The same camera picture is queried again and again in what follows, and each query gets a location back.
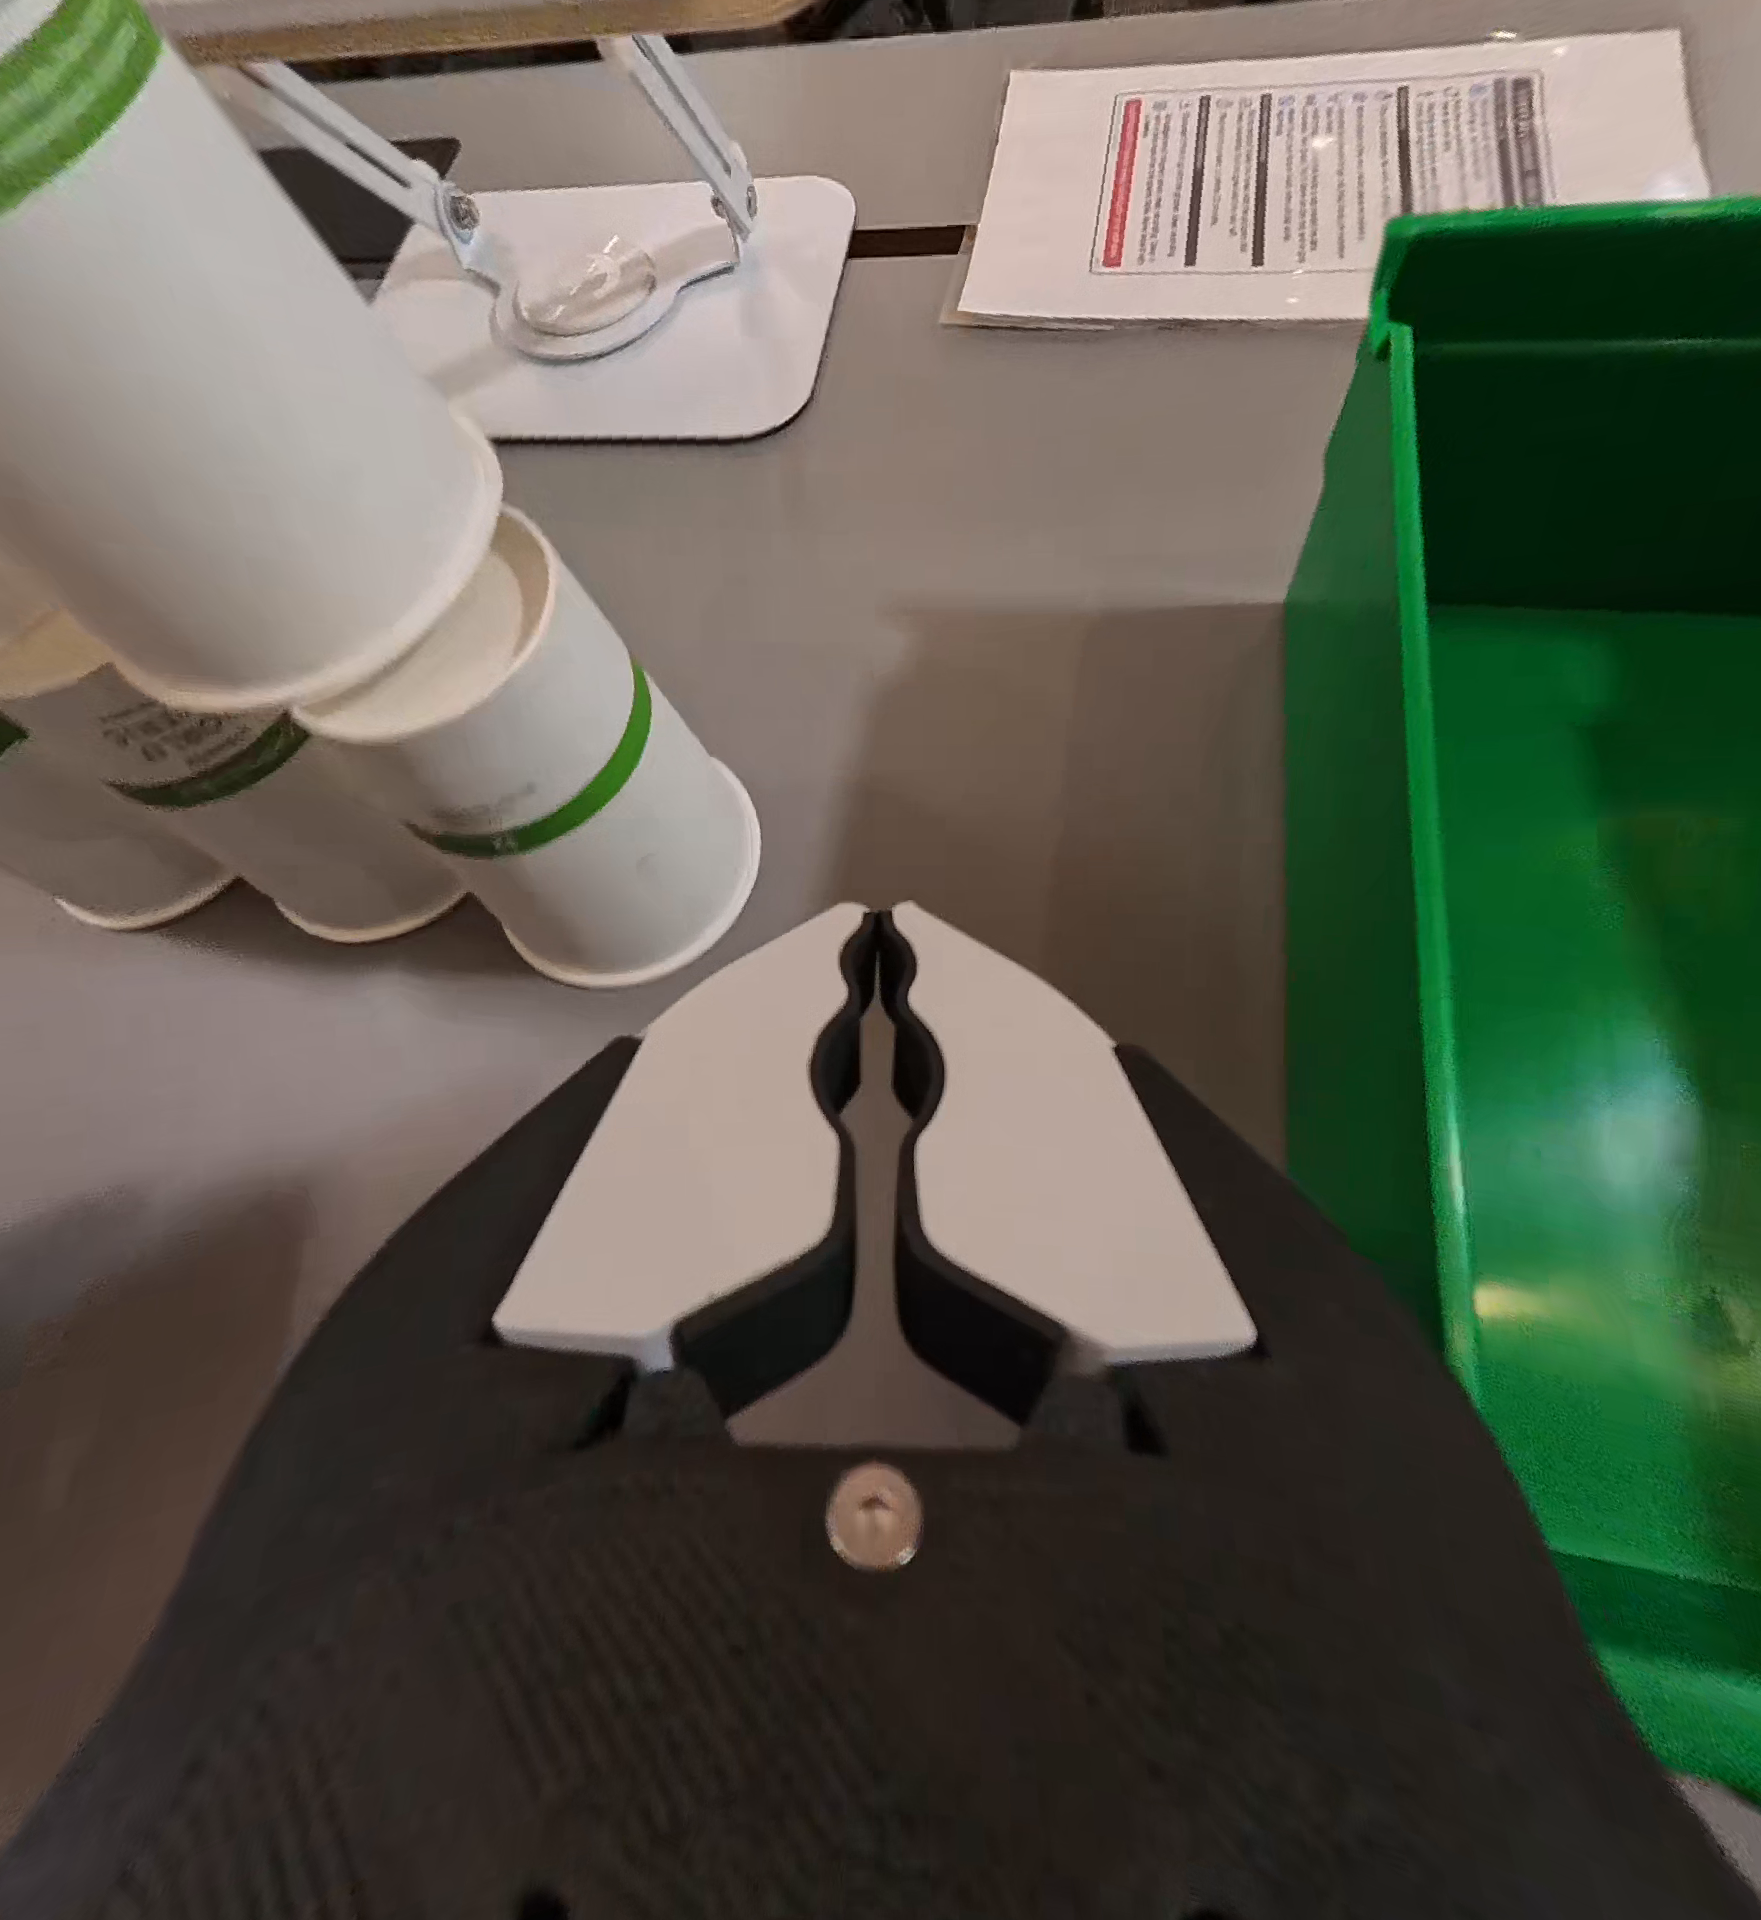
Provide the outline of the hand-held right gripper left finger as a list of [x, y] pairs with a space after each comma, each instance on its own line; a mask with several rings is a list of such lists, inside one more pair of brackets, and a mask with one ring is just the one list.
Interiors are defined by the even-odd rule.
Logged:
[[494, 1310], [503, 1345], [681, 1368], [743, 1412], [839, 1342], [874, 941], [834, 905], [645, 1027]]

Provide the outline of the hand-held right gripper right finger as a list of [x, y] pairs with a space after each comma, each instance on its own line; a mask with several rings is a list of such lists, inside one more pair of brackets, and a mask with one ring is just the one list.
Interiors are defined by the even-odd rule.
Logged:
[[1117, 1042], [903, 903], [875, 926], [892, 1091], [895, 1302], [918, 1362], [1010, 1421], [1056, 1373], [1246, 1357], [1252, 1314]]

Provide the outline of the green plastic bin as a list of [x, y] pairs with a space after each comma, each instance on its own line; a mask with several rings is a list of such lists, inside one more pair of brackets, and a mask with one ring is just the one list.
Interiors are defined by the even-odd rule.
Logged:
[[1281, 704], [1290, 1171], [1761, 1802], [1761, 198], [1388, 228]]

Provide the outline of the wooden document stand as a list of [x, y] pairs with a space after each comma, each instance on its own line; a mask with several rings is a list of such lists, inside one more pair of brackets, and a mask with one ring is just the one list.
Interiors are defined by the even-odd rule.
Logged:
[[[744, 443], [813, 397], [853, 195], [834, 178], [753, 172], [660, 31], [668, 5], [149, 10], [229, 106], [409, 223], [369, 310], [494, 443]], [[305, 61], [542, 41], [591, 41], [695, 177], [471, 194], [295, 78]]]

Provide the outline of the laminated paper sheet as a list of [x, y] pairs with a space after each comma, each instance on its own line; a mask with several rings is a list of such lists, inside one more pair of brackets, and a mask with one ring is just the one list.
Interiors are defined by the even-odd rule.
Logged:
[[1015, 71], [958, 319], [1353, 323], [1395, 219], [1708, 195], [1675, 31]]

